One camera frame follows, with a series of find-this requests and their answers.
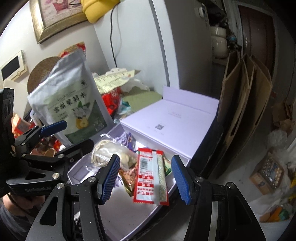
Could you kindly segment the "wall intercom panel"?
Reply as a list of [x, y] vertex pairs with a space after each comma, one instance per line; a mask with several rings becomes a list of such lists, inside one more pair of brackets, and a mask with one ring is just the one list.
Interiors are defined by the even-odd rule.
[[27, 71], [23, 51], [19, 51], [1, 66], [1, 80], [16, 81]]

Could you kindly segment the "orange snack bag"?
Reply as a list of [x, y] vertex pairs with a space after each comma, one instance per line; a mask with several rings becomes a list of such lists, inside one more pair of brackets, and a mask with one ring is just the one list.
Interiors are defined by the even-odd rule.
[[13, 135], [15, 138], [17, 138], [27, 132], [29, 129], [33, 128], [35, 126], [35, 123], [32, 120], [23, 120], [16, 113], [14, 113], [11, 119], [11, 126]]

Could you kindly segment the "box of items on floor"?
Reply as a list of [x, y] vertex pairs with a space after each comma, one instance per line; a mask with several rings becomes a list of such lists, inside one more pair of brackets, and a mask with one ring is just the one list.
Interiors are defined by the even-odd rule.
[[267, 152], [250, 175], [250, 181], [262, 195], [273, 193], [281, 184], [284, 169], [271, 152]]

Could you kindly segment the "yellow plastic container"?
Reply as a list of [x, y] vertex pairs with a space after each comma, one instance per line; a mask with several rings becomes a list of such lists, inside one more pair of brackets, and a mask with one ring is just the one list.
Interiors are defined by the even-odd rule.
[[114, 6], [120, 3], [120, 0], [81, 0], [82, 11], [88, 21], [95, 24]]

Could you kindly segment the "white refrigerator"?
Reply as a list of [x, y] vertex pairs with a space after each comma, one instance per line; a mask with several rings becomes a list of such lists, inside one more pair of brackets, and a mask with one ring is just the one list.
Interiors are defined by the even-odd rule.
[[123, 1], [94, 28], [109, 68], [138, 70], [158, 93], [168, 86], [210, 94], [211, 33], [200, 1]]

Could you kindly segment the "gold framed picture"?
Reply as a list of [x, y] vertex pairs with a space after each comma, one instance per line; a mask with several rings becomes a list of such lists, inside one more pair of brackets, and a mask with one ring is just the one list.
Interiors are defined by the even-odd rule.
[[30, 0], [30, 12], [37, 43], [87, 20], [81, 1]]

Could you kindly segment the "green paper sheet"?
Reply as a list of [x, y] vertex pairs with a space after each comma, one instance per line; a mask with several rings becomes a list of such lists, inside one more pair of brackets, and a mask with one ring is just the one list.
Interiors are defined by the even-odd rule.
[[133, 113], [146, 108], [147, 106], [162, 100], [162, 96], [154, 91], [145, 91], [138, 94], [128, 95], [123, 98], [127, 102]]

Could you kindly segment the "round woven mat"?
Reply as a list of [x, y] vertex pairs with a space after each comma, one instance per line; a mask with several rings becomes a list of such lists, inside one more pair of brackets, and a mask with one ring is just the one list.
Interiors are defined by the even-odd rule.
[[31, 94], [38, 87], [38, 85], [47, 78], [49, 73], [52, 71], [52, 69], [60, 59], [61, 57], [58, 56], [49, 57], [42, 60], [35, 66], [28, 78], [28, 94]]

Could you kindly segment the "white ceramic jar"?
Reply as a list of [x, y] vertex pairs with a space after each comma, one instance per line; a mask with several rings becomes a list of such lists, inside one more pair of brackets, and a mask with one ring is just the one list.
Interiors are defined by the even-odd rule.
[[223, 59], [228, 56], [227, 32], [225, 28], [210, 27], [212, 52], [215, 58]]

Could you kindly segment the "green gold candy wrappers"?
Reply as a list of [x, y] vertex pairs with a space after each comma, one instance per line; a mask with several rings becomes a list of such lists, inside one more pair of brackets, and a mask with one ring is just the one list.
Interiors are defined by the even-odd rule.
[[[165, 176], [168, 176], [171, 173], [171, 161], [168, 158], [166, 158], [165, 155], [163, 155], [163, 164]], [[123, 181], [123, 185], [125, 186], [126, 192], [129, 194], [129, 196], [133, 196], [134, 194], [137, 171], [137, 163], [132, 165], [132, 168], [130, 168], [128, 171], [119, 171], [119, 174]]]

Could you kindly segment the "clear zip bag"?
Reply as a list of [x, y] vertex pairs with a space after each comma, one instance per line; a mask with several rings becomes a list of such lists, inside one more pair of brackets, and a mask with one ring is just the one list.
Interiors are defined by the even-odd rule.
[[116, 154], [120, 159], [120, 167], [123, 171], [128, 171], [137, 163], [137, 154], [127, 148], [117, 150]]

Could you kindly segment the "dark entrance door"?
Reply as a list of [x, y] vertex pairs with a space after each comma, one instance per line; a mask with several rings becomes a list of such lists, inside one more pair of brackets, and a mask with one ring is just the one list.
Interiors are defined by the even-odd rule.
[[243, 53], [255, 56], [273, 75], [276, 39], [273, 18], [261, 11], [238, 6], [242, 24]]

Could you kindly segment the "white printed paper strip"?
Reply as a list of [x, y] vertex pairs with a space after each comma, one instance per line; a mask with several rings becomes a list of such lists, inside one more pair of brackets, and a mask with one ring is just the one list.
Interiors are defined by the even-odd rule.
[[103, 95], [126, 84], [138, 72], [137, 70], [127, 71], [125, 68], [113, 68], [103, 75], [93, 73], [93, 78], [99, 93]]

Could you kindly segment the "silver tea pouch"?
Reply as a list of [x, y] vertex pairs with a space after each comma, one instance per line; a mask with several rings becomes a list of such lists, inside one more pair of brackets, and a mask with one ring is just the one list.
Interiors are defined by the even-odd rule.
[[114, 127], [82, 50], [61, 58], [28, 101], [43, 124], [66, 121], [67, 128], [55, 134], [66, 147], [98, 140]]

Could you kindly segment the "red white snack packet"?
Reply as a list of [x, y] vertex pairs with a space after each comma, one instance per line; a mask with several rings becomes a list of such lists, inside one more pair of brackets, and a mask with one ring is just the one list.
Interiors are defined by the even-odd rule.
[[149, 148], [138, 149], [137, 166], [133, 202], [168, 206], [163, 152]]

